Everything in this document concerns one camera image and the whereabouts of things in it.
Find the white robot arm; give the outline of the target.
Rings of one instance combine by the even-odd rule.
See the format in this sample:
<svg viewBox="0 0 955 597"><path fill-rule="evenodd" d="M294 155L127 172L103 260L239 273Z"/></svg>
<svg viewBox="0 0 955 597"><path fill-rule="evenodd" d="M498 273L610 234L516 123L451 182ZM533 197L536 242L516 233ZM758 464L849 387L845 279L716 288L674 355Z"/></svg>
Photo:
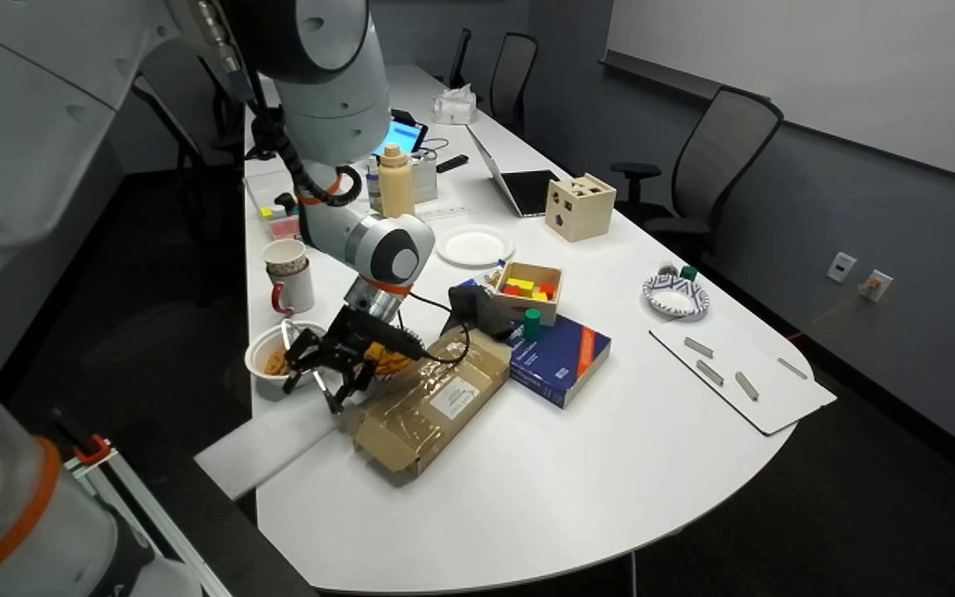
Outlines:
<svg viewBox="0 0 955 597"><path fill-rule="evenodd" d="M390 115L368 0L0 0L0 275L61 229L139 70L165 45L239 81L254 144L294 186L302 242L354 273L304 361L357 392L370 345L413 349L390 309L434 245L413 215L350 209L354 164L386 144ZM0 400L0 597L200 591L183 560L156 554Z"/></svg>

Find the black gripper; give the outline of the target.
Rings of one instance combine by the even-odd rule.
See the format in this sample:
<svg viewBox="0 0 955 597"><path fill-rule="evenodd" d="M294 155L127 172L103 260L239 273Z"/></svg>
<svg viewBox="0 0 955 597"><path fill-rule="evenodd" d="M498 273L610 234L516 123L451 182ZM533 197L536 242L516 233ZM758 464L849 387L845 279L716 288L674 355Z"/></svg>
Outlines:
<svg viewBox="0 0 955 597"><path fill-rule="evenodd" d="M333 411L341 411L350 395L370 384L376 366L366 359L370 345L380 345L404 359L425 359L425 345L411 330L393 328L390 322L376 317L360 309L341 305L325 336L304 328L286 349L286 395L293 395L299 378L311 367L319 345L325 355L333 355L333 371L341 374L341 384L327 397Z"/></svg>

